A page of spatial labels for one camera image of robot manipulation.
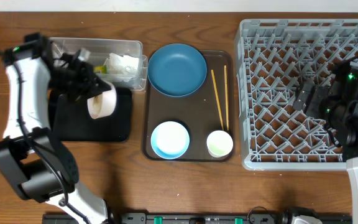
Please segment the white green cup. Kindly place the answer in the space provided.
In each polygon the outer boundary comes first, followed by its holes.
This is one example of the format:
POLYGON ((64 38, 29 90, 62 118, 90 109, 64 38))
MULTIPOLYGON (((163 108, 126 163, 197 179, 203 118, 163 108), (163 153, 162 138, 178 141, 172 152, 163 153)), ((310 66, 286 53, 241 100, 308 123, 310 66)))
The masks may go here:
POLYGON ((229 133, 217 130, 208 135, 206 146, 211 156, 223 157, 232 151, 234 142, 229 133))

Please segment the white paper napkin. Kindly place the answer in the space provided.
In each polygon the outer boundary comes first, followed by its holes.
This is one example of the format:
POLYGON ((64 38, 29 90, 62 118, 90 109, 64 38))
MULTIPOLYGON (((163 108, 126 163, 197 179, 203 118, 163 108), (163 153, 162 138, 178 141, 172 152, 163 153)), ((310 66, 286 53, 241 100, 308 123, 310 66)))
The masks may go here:
POLYGON ((109 82, 128 82, 139 74, 139 58, 130 55, 120 56, 110 53, 104 61, 106 80, 109 82))

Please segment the beige bowl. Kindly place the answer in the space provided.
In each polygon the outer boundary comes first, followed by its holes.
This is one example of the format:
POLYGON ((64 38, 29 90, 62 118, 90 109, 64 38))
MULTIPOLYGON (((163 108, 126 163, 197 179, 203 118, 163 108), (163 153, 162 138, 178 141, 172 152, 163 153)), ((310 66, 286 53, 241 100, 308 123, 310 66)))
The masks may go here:
POLYGON ((112 83, 106 82, 111 89, 87 99, 88 113, 92 119, 112 115, 117 105, 117 91, 112 83))

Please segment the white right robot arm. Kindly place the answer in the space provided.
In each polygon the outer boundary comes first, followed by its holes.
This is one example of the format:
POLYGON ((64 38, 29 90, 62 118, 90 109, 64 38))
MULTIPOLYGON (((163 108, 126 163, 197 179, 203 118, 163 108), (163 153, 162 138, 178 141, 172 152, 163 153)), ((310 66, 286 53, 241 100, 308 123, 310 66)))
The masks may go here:
POLYGON ((333 70, 329 87, 303 82, 295 92, 294 110, 324 120, 324 129, 342 148, 352 192, 352 221, 358 223, 358 64, 346 62, 333 70))

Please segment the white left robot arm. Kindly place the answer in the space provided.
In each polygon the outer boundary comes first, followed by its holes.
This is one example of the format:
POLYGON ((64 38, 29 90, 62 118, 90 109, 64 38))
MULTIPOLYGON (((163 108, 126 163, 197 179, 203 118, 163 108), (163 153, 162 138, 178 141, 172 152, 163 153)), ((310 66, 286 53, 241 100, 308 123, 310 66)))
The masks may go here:
POLYGON ((112 223, 104 199, 80 182, 73 154, 51 130, 48 91, 70 101, 85 100, 93 119, 111 115, 117 103, 113 84, 100 79, 88 62, 90 53, 52 53, 52 41, 39 33, 21 45, 0 50, 9 79, 9 114, 0 141, 0 172, 22 200, 62 209, 78 223, 112 223))

